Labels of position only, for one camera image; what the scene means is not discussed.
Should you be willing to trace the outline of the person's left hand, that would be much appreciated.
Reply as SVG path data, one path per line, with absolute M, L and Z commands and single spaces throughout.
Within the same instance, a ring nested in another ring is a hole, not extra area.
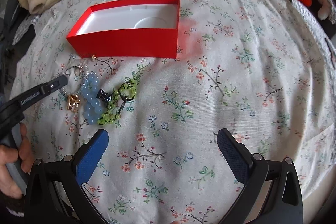
M 22 160 L 22 171 L 25 173 L 30 173 L 34 162 L 31 143 L 27 138 L 27 127 L 24 123 L 20 124 L 20 133 L 22 142 L 18 149 L 1 145 L 1 192 L 4 195 L 14 199 L 20 199 L 23 193 L 19 186 L 14 182 L 14 179 L 11 177 L 6 164 L 14 163 L 20 157 Z

